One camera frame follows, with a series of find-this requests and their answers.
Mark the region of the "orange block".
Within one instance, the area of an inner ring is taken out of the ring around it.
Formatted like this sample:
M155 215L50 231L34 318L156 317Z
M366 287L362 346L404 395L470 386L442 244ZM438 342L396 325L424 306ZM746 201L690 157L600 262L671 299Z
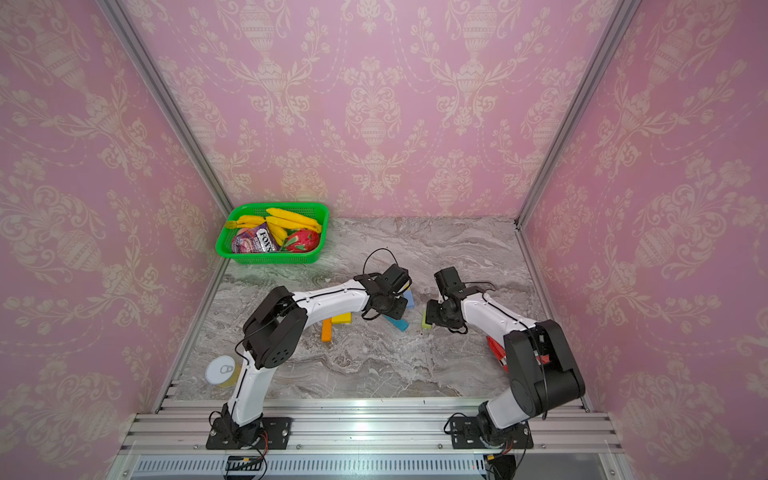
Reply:
M324 343L328 343L332 341L332 319L328 318L325 319L322 322L322 329L321 329L321 341Z

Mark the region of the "yellow banana bunch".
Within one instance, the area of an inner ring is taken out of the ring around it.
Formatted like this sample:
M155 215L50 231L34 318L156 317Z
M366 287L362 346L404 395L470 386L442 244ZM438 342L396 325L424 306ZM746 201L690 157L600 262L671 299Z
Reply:
M283 245L284 240L290 231L310 229L321 234L323 230L322 225L316 220L280 208L268 208L266 217L258 215L241 215L236 220L228 220L225 223L225 229L241 230L244 228L255 227L264 222L267 223L270 232L279 246Z

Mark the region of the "red snack bag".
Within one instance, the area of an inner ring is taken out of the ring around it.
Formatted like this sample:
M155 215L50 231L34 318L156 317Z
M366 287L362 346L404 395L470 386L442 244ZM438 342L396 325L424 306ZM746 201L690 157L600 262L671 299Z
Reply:
M490 336L487 336L486 339L487 339L487 343L491 353L494 355L499 365L505 371L507 371L508 365L507 365L507 357L506 357L506 352L504 347L500 343L495 341L493 338L491 338Z

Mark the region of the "aluminium mounting rail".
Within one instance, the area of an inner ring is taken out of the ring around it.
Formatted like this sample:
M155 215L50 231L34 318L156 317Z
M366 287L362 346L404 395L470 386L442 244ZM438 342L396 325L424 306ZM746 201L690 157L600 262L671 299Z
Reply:
M217 400L166 398L134 419L112 479L496 479L502 459L518 479L628 479L632 473L605 413L573 401L531 420L506 446L469 426L472 398L278 399L266 462L253 450L210 450Z

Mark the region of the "purple snack packet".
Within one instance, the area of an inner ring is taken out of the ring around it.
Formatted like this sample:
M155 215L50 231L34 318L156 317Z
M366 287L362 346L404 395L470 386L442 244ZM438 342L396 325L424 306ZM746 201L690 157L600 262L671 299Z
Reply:
M255 227L241 229L231 242L235 254L276 253L280 247L266 222Z

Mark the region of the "green plastic basket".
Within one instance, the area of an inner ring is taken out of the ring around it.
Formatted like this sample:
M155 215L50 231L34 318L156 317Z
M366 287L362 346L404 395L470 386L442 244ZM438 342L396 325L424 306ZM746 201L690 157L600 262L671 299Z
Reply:
M330 211L316 202L249 203L228 216L216 252L239 264L307 264L323 250Z

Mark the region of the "teal block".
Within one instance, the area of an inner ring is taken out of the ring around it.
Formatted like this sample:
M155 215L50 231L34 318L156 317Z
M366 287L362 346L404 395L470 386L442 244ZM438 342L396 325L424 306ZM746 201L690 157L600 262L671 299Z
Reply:
M398 330L401 332L404 332L407 330L409 324L405 319L393 319L389 316L386 316L386 319Z

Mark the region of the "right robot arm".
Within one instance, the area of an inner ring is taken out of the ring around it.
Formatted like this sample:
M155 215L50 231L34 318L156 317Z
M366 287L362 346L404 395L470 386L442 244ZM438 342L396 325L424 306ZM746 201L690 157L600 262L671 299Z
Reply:
M565 333L556 321L534 321L487 293L427 303L426 323L462 333L480 330L503 347L508 388L481 403L475 417L483 442L508 446L523 424L584 396L586 385Z

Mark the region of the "red dragon fruit toy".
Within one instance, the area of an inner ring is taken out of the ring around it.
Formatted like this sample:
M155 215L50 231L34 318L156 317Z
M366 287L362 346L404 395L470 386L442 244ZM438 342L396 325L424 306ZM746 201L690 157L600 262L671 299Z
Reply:
M321 235L310 229L296 230L286 237L282 250L289 253L309 253L320 243Z

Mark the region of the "yellow block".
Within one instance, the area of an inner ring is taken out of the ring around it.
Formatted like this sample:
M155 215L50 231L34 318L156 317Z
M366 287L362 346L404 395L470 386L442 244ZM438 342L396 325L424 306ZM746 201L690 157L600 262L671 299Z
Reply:
M344 313L344 314L333 316L331 318L331 324L332 325L350 324L351 321L352 321L352 314L351 313Z

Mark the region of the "light green block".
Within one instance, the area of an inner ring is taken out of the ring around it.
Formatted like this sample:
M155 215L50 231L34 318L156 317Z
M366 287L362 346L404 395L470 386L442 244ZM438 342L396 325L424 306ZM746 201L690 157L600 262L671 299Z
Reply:
M423 330L431 330L431 329L432 329L432 326L431 326L431 325L430 325L430 324L427 322L427 320L426 320L426 316L427 316L427 312L426 312L426 311L424 311L424 312L422 313L421 328L422 328Z

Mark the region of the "light blue block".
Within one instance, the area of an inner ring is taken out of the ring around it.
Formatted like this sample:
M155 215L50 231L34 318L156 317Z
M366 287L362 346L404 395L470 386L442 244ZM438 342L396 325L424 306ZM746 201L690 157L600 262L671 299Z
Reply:
M407 309L414 308L415 307L415 302L414 302L412 291L410 289L406 290L404 292L403 296L407 300L406 308Z

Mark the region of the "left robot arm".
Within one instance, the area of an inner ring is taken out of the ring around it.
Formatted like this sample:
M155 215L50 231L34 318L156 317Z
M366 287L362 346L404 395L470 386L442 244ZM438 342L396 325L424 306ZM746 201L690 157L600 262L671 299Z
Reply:
M274 288L243 327L243 367L231 398L209 416L208 450L284 450L289 417L267 417L264 402L277 368L295 353L304 330L334 316L371 312L400 319L407 308L403 274L365 274L339 285L291 292Z

